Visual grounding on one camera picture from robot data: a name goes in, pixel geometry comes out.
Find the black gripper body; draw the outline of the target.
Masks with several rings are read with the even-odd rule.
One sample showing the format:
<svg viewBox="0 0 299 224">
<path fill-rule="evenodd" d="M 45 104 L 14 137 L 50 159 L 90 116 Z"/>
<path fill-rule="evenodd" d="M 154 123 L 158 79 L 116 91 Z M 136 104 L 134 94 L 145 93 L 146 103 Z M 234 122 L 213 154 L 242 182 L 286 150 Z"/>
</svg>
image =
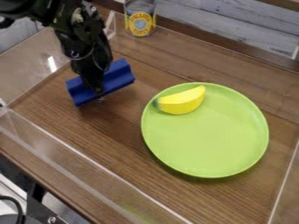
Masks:
<svg viewBox="0 0 299 224">
<path fill-rule="evenodd" d="M 59 5 L 53 30 L 70 68 L 84 79 L 100 79 L 113 56 L 97 9 L 84 5 Z"/>
</svg>

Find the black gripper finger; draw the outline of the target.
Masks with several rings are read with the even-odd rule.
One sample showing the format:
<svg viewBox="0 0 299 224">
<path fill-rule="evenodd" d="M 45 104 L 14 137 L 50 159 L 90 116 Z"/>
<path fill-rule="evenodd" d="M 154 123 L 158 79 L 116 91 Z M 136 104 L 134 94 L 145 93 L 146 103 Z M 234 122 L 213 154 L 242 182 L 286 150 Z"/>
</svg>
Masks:
<svg viewBox="0 0 299 224">
<path fill-rule="evenodd" d="M 105 90 L 104 74 L 105 72 L 102 70 L 93 70 L 90 73 L 92 78 L 90 86 L 98 99 L 104 97 L 104 90 Z"/>
<path fill-rule="evenodd" d="M 85 86 L 85 88 L 90 89 L 94 91 L 94 87 L 93 87 L 93 84 L 89 80 L 89 77 L 88 76 L 84 76 L 84 75 L 79 75 L 79 78 L 81 78 L 81 81 L 82 81 L 82 84 Z"/>
</svg>

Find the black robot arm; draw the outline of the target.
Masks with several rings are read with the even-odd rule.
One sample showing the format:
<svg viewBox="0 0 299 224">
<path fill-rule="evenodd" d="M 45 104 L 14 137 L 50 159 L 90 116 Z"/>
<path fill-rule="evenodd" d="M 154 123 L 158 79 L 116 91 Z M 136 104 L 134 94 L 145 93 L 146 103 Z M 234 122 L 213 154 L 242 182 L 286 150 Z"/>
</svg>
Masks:
<svg viewBox="0 0 299 224">
<path fill-rule="evenodd" d="M 85 88 L 101 96 L 113 55 L 105 22 L 92 0 L 0 0 L 0 18 L 0 29 L 21 18 L 53 29 L 71 71 Z"/>
</svg>

